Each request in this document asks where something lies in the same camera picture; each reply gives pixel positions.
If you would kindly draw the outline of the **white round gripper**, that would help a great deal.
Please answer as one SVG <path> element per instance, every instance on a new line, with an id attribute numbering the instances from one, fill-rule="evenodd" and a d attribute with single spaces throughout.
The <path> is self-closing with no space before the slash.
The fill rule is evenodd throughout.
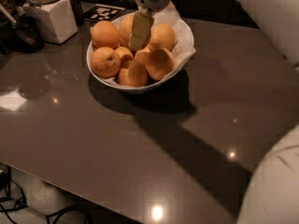
<path id="1" fill-rule="evenodd" d="M 135 0 L 139 11 L 133 16 L 132 30 L 128 43 L 130 49 L 140 50 L 148 45 L 151 27 L 154 23 L 154 19 L 150 15 L 166 8 L 170 1 L 171 0 Z"/>

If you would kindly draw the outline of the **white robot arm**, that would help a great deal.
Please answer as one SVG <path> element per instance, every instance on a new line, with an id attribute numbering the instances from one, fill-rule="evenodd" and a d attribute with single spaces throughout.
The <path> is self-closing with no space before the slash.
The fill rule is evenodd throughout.
<path id="1" fill-rule="evenodd" d="M 237 1 L 255 27 L 195 24 L 188 70 L 139 102 L 166 224 L 298 224 L 298 0 Z"/>

